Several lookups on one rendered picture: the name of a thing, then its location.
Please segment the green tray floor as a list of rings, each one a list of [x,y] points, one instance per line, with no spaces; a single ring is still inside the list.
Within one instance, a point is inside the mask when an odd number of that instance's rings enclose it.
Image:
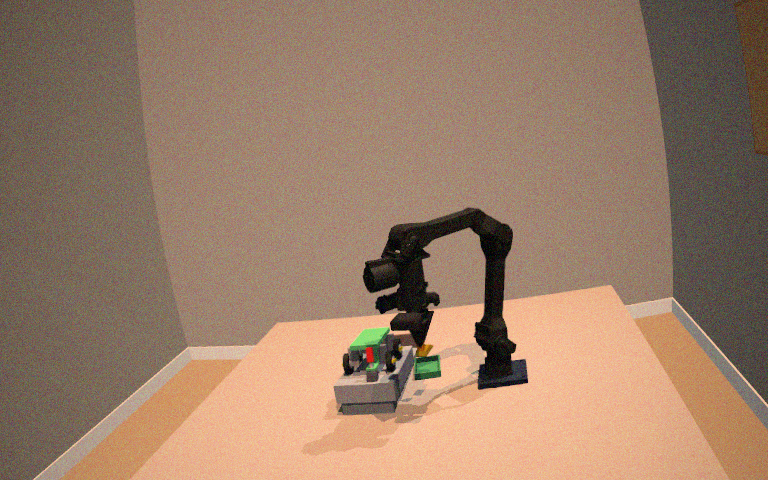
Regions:
[[[417,373],[439,370],[439,360],[417,363]]]

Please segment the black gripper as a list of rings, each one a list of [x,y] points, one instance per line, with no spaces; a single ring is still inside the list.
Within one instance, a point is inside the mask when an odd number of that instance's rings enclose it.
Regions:
[[[429,326],[434,311],[426,308],[430,303],[438,306],[439,295],[436,292],[427,292],[428,282],[422,281],[412,285],[399,284],[397,294],[401,294],[403,311],[398,313],[390,322],[392,331],[409,331],[417,347],[423,346],[428,334]]]

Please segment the yellow wheel chock with orange handle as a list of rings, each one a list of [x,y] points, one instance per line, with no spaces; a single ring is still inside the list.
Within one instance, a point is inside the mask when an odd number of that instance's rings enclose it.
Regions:
[[[432,347],[433,347],[432,345],[425,345],[425,343],[423,341],[423,346],[422,347],[417,347],[416,356],[417,357],[426,357]]]

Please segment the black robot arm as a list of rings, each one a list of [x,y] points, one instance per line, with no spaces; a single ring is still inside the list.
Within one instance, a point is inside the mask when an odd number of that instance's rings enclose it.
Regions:
[[[485,371],[489,378],[512,375],[511,354],[517,345],[509,340],[502,316],[505,263],[513,239],[513,230],[507,224],[480,209],[466,208],[427,222],[395,225],[389,232],[382,258],[365,262],[363,281],[370,293],[396,287],[398,283],[412,285],[424,281],[422,259],[431,255],[423,248],[437,238],[469,227],[480,236],[485,255],[485,307],[480,322],[475,323],[473,337],[486,351]],[[375,304],[380,314],[395,308],[403,311],[402,297],[397,292],[378,297]]]

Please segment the green tray rim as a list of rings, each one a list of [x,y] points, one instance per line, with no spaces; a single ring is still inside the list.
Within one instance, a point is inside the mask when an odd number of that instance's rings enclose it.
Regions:
[[[436,360],[439,360],[439,370],[437,370],[437,371],[430,371],[430,372],[417,373],[417,363],[428,362],[428,361],[436,361]],[[441,364],[440,355],[415,358],[415,380],[422,380],[422,379],[430,379],[430,378],[441,377],[440,364]]]

